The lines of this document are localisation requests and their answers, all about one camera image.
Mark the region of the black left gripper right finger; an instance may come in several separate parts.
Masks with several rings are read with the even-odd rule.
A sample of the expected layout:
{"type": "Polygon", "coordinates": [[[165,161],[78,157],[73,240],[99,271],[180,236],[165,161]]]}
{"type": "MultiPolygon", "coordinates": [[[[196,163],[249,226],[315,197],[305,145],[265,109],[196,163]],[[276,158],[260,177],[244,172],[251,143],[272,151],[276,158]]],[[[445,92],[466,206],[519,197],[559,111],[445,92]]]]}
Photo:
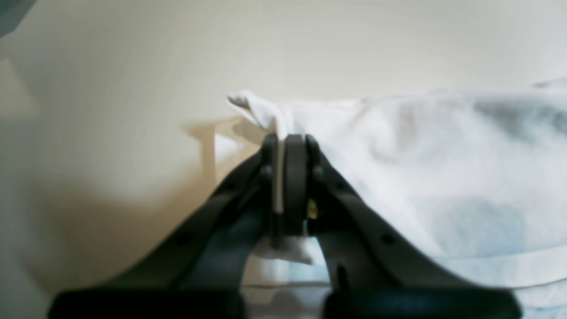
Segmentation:
{"type": "Polygon", "coordinates": [[[506,288],[482,288],[444,270],[370,209],[316,139],[285,139],[286,232],[318,240],[332,292],[324,319],[519,319],[506,288]]]}

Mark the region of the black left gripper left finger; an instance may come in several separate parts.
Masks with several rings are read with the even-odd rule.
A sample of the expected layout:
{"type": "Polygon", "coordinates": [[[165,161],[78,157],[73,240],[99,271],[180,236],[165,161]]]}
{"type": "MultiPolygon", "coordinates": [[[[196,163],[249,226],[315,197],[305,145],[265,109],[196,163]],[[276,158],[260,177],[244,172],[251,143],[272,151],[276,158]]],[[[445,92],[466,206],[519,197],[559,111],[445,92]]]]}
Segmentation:
{"type": "Polygon", "coordinates": [[[50,319],[247,319],[240,293],[272,203],[278,139],[267,135],[207,201],[119,276],[59,293],[50,319]]]}

